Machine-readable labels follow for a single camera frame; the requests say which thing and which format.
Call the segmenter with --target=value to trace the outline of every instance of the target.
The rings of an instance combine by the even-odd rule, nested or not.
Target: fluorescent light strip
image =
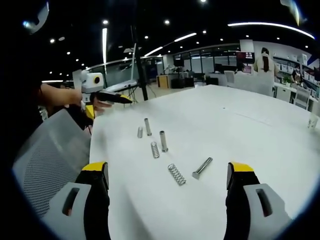
[[[51,83],[62,83],[63,80],[46,80],[42,81],[43,84],[51,84]]]
[[[175,42],[179,42],[179,41],[181,41],[181,40],[183,40],[183,39],[187,39],[187,38],[190,38],[190,37],[195,36],[195,35],[197,35],[197,34],[194,32],[194,33],[188,34],[187,36],[183,36],[183,37],[177,38],[177,39],[174,40],[174,41],[175,41]]]
[[[103,63],[107,63],[107,29],[102,29],[102,56],[103,56]]]
[[[157,52],[157,51],[159,51],[159,50],[161,50],[161,49],[163,49],[164,47],[163,46],[160,46],[160,47],[158,47],[158,48],[156,48],[155,50],[152,50],[151,52],[148,52],[146,55],[144,55],[145,57],[148,57],[149,55],[151,55],[151,54],[153,54],[153,53],[155,53],[155,52]]]
[[[282,24],[277,24],[277,23],[269,23],[269,22],[239,22],[239,23],[232,23],[228,24],[229,27],[237,27],[237,26],[245,26],[245,25],[266,25],[266,26],[274,26],[274,27],[280,27],[280,28],[285,28],[285,29],[290,29],[296,32],[299,32],[301,34],[304,34],[312,39],[316,39],[313,35],[310,33],[307,33],[305,31],[302,31],[300,29],[294,28],[292,26],[286,26]]]

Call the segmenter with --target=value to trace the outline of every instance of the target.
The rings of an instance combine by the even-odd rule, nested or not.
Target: black ceiling
[[[255,41],[276,42],[319,54],[319,42],[292,30],[272,26],[227,26],[237,22],[269,22],[300,28],[317,36],[320,26],[316,6],[312,5],[315,1],[298,3],[307,18],[302,26],[297,26],[289,9],[281,5],[280,0],[206,0],[205,3],[201,0],[54,0],[50,2],[47,23],[33,37],[45,52],[46,59],[43,61],[46,62],[46,69],[42,72],[47,72],[44,78],[48,80],[68,79],[77,69],[103,62],[104,19],[109,21],[108,62],[130,57],[124,50],[133,47],[132,23],[136,25],[141,55],[190,33],[197,35],[172,43],[155,55],[236,43],[239,39],[245,39],[246,35]],[[166,19],[170,21],[169,25],[164,24]],[[65,37],[65,40],[58,41],[60,37]],[[51,38],[55,39],[55,43],[50,43]]]

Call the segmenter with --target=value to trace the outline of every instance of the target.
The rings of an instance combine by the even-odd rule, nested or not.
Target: metal pin
[[[192,177],[194,177],[195,179],[199,179],[201,172],[209,165],[209,163],[211,163],[213,159],[211,157],[209,157],[202,165],[201,167],[199,167],[199,169],[197,171],[194,171],[192,173]]]
[[[151,136],[152,133],[151,133],[151,130],[150,130],[150,124],[149,124],[148,118],[145,118],[145,119],[144,119],[144,123],[145,123],[145,128],[146,128],[146,134],[147,134],[148,136]]]
[[[140,127],[138,128],[138,138],[139,138],[139,139],[142,138],[143,130],[144,130],[144,129],[142,128],[142,126],[140,126]]]
[[[161,145],[162,145],[162,152],[164,153],[168,152],[165,131],[160,131],[160,139],[161,139]]]

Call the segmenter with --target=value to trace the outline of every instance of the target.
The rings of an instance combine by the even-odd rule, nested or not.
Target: compression spring
[[[155,159],[160,157],[158,146],[157,146],[157,143],[155,141],[151,142],[151,150],[152,150],[153,157]]]
[[[170,164],[168,166],[168,170],[179,186],[182,186],[183,184],[186,183],[186,179],[181,175],[181,173],[177,169],[176,165],[174,165],[173,163]]]

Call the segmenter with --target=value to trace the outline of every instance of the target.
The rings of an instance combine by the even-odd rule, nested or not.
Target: pole
[[[131,34],[132,34],[132,40],[136,44],[136,46],[135,46],[135,59],[136,59],[136,68],[137,68],[138,74],[139,74],[138,83],[142,89],[143,100],[147,101],[148,100],[148,93],[147,93],[146,78],[145,78],[145,73],[144,73],[144,70],[143,70],[142,64],[141,64],[139,43],[138,43],[138,38],[137,38],[137,29],[134,25],[131,25]]]

